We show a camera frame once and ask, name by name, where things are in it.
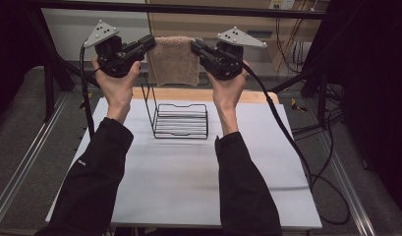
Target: black jacket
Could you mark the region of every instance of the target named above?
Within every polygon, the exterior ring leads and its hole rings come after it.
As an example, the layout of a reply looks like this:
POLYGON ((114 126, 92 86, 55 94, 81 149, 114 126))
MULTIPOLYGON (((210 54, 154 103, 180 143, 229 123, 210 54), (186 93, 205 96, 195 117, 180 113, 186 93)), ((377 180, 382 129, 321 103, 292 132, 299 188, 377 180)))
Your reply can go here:
MULTIPOLYGON (((102 235, 110 224, 133 134, 105 118, 69 170, 49 224, 36 236, 102 235)), ((239 132, 215 141, 221 223, 228 235, 281 235, 277 208, 239 132)))

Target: white tabletop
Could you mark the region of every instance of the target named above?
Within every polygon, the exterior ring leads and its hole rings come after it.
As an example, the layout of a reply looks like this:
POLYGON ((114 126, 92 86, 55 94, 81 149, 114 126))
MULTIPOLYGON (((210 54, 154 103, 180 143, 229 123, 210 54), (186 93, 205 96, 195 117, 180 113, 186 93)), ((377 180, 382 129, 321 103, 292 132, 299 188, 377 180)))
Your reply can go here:
MULTIPOLYGON (((157 100, 157 103, 193 102, 157 100)), ((152 134, 144 101, 133 99, 124 125, 135 138, 127 153, 112 224, 220 227, 214 141, 222 132, 213 103, 202 103, 208 112, 207 140, 159 140, 152 134)), ((95 127, 105 117, 107 107, 106 100, 101 98, 93 113, 95 127)), ((290 130, 283 106, 276 107, 290 130)), ((277 126, 268 105, 239 103, 237 116, 252 160, 274 198, 282 228, 321 228, 299 156, 277 126)), ((85 151, 88 142, 86 131, 74 161, 85 151)))

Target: towel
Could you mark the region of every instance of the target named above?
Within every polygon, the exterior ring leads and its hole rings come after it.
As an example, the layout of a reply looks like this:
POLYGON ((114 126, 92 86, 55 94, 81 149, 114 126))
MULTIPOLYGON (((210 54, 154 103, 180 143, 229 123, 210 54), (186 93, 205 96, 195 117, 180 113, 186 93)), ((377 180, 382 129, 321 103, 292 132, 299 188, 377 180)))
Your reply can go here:
POLYGON ((193 38, 156 37, 156 45, 147 52, 148 82, 158 86, 199 83, 199 57, 191 51, 193 38))

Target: human hand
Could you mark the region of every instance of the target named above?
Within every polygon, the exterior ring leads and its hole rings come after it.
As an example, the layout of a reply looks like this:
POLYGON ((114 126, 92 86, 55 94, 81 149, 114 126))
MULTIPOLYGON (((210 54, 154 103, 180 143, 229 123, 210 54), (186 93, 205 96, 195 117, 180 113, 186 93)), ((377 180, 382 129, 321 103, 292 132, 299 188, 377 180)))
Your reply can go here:
MULTIPOLYGON (((97 57, 92 59, 95 70, 99 68, 97 57)), ((136 61, 127 76, 118 79, 107 76, 101 70, 96 71, 96 80, 108 101, 108 114, 106 117, 124 124, 130 111, 130 102, 133 98, 133 86, 140 73, 140 61, 136 61)))
POLYGON ((243 69, 240 75, 228 81, 217 80, 209 72, 206 74, 213 85, 213 103, 218 111, 223 135, 237 132, 236 107, 246 85, 247 71, 243 69))

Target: black wire rack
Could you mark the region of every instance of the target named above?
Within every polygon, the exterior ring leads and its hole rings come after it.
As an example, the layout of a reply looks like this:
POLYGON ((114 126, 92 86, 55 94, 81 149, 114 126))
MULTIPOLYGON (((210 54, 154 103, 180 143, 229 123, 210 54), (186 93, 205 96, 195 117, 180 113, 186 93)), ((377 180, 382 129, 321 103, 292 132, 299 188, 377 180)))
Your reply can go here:
POLYGON ((157 104, 154 86, 142 84, 145 106, 156 139, 207 139, 208 123, 205 104, 157 104))

